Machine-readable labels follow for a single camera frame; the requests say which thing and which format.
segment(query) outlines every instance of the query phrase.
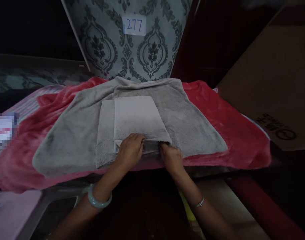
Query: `damask pattern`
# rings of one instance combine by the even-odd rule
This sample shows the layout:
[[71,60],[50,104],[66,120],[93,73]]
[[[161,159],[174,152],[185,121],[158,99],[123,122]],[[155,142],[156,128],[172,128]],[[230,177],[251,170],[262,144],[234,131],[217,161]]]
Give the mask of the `damask pattern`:
[[[96,76],[136,82],[170,77],[192,0],[66,0]],[[147,17],[146,35],[123,33],[126,13]]]
[[93,76],[87,70],[63,68],[0,68],[0,94],[10,89],[78,84]]

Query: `yellow object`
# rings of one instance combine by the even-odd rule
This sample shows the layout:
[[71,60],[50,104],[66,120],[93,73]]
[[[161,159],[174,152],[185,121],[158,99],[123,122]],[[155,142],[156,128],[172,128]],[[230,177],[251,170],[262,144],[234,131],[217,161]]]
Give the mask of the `yellow object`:
[[180,194],[181,200],[183,202],[183,205],[185,207],[186,215],[187,215],[188,220],[189,221],[196,221],[196,217],[195,217],[195,215],[193,215],[186,198],[183,196],[182,192],[179,192],[179,194]]

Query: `gray towel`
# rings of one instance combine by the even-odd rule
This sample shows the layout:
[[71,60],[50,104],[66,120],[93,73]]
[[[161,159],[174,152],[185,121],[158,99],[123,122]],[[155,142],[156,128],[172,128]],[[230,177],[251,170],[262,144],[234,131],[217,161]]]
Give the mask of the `gray towel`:
[[184,157],[227,150],[227,145],[193,105],[179,79],[136,83],[116,77],[79,92],[39,146],[33,158],[35,169],[46,177],[96,170],[114,161],[113,129],[110,138],[99,138],[103,100],[151,96],[169,133],[172,145]]
[[130,133],[146,136],[143,154],[158,152],[158,142],[172,143],[150,96],[115,98],[114,152]]

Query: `hand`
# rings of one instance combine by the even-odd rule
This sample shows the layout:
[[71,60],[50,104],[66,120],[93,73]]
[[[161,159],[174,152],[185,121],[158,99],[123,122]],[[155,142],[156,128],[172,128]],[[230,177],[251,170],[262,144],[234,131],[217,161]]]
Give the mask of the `hand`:
[[166,143],[161,143],[160,154],[167,171],[172,174],[180,174],[184,170],[182,163],[182,152]]
[[138,133],[131,133],[120,145],[115,163],[124,166],[127,171],[140,160],[143,150],[142,140],[146,137]]

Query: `pink fleece blanket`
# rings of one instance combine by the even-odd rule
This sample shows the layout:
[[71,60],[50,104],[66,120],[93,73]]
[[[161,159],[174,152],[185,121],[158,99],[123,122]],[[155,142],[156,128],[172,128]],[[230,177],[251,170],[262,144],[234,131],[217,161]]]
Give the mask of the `pink fleece blanket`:
[[[91,78],[87,82],[69,86],[58,94],[37,98],[40,108],[23,120],[18,134],[0,153],[0,188],[22,193],[28,189],[45,189],[91,173],[102,174],[106,169],[78,172],[55,178],[45,178],[32,166],[32,158],[60,114],[75,95],[107,80]],[[202,81],[183,83],[189,100],[195,104],[226,141],[228,150],[209,155],[195,155],[184,159],[185,166],[229,166],[241,169],[266,167],[271,162],[270,141],[253,123],[224,101]],[[163,167],[160,161],[140,162],[132,170]]]

